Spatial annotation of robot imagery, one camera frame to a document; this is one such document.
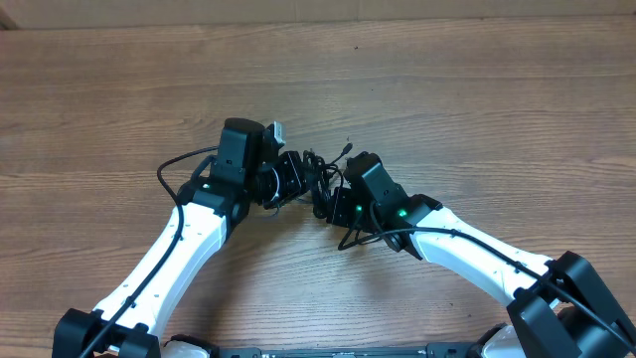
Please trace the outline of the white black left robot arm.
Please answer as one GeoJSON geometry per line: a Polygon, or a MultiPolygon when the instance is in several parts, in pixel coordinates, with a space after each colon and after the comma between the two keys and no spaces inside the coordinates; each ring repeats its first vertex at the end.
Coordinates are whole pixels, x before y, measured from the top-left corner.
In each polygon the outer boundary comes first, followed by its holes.
{"type": "Polygon", "coordinates": [[[172,313],[206,261],[251,204],[279,208],[305,192],[299,155],[284,151],[285,128],[244,118],[225,122],[220,143],[169,194],[169,222],[131,274],[90,312],[68,310],[54,332],[56,358],[214,357],[216,346],[186,335],[161,340],[172,313]]]}

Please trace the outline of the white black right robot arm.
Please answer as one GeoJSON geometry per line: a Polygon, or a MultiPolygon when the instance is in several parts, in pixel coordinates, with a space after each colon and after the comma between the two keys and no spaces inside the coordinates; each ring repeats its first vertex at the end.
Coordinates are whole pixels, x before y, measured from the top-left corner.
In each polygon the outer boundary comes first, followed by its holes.
{"type": "Polygon", "coordinates": [[[635,326],[591,263],[567,251],[533,254],[481,232],[423,194],[409,196],[375,153],[346,162],[335,222],[340,250],[384,241],[459,274],[507,310],[510,321],[477,343],[476,357],[625,357],[635,326]]]}

